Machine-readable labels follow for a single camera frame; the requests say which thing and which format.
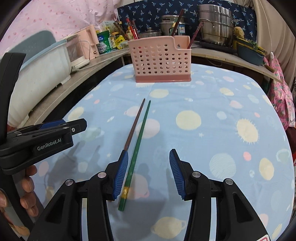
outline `yellow bottle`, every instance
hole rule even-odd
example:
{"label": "yellow bottle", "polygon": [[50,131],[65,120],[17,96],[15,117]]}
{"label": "yellow bottle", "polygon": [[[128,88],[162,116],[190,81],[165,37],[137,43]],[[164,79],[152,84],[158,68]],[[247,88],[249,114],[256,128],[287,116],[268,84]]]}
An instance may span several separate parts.
{"label": "yellow bottle", "polygon": [[133,34],[132,34],[131,29],[130,29],[129,26],[128,26],[128,29],[126,31],[126,35],[128,36],[128,39],[133,39]]}

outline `light blue tablecloth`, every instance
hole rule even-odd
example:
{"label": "light blue tablecloth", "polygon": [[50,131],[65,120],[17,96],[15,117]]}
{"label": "light blue tablecloth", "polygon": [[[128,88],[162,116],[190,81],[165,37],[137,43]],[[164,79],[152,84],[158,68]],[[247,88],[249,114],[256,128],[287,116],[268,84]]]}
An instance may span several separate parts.
{"label": "light blue tablecloth", "polygon": [[[65,116],[66,121],[85,118],[88,127],[73,136],[74,147],[37,164],[33,179],[40,200],[47,204],[66,179],[89,179],[117,161],[146,98],[136,133],[148,100],[151,106],[125,211],[117,210],[118,200],[108,202],[115,241],[184,239],[191,202],[177,193],[169,165],[172,148],[208,178],[232,178],[276,239],[291,216],[294,170],[285,131],[259,85],[242,74],[198,64],[192,64],[189,83],[135,83],[133,73],[132,65],[118,69]],[[215,223],[212,200],[211,240]],[[86,234],[84,209],[84,240]]]}

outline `metal screw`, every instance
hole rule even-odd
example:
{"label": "metal screw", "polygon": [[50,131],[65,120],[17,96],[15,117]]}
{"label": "metal screw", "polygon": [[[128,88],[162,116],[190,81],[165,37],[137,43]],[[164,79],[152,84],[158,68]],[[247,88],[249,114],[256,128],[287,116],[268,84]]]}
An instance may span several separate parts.
{"label": "metal screw", "polygon": [[71,186],[73,184],[73,180],[72,179],[68,179],[67,181],[65,181],[66,186]]}
{"label": "metal screw", "polygon": [[98,177],[99,178],[104,178],[104,177],[106,177],[107,176],[107,173],[105,173],[105,172],[99,172],[98,173]]}
{"label": "metal screw", "polygon": [[193,177],[200,177],[200,172],[193,172],[192,173],[192,176]]}
{"label": "metal screw", "polygon": [[233,184],[233,180],[230,179],[230,178],[227,178],[227,179],[225,180],[225,182],[226,182],[226,184],[228,184],[228,185],[232,185],[232,184]]}

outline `white plastic bin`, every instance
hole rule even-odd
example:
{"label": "white plastic bin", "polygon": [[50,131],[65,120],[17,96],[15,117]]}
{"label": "white plastic bin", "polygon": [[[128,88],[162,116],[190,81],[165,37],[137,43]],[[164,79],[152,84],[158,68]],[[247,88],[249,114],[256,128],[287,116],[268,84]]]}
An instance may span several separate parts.
{"label": "white plastic bin", "polygon": [[58,84],[71,78],[66,43],[66,40],[56,42],[22,65],[10,99],[10,126],[23,127],[30,111]]}

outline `human hand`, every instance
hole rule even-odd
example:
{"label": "human hand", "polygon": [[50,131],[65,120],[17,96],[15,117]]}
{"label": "human hand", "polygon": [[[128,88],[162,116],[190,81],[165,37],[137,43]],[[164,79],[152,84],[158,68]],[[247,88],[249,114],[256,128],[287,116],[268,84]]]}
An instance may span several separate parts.
{"label": "human hand", "polygon": [[[22,187],[26,192],[23,197],[20,199],[20,203],[23,208],[25,208],[28,214],[32,217],[36,217],[38,215],[38,208],[36,206],[36,196],[33,192],[34,190],[34,182],[30,176],[33,176],[37,173],[37,168],[35,165],[29,166],[26,169],[26,176],[22,179]],[[9,219],[8,215],[5,213],[4,208],[8,205],[8,199],[0,191],[0,211],[3,213],[4,217],[7,221],[12,224],[11,220]]]}

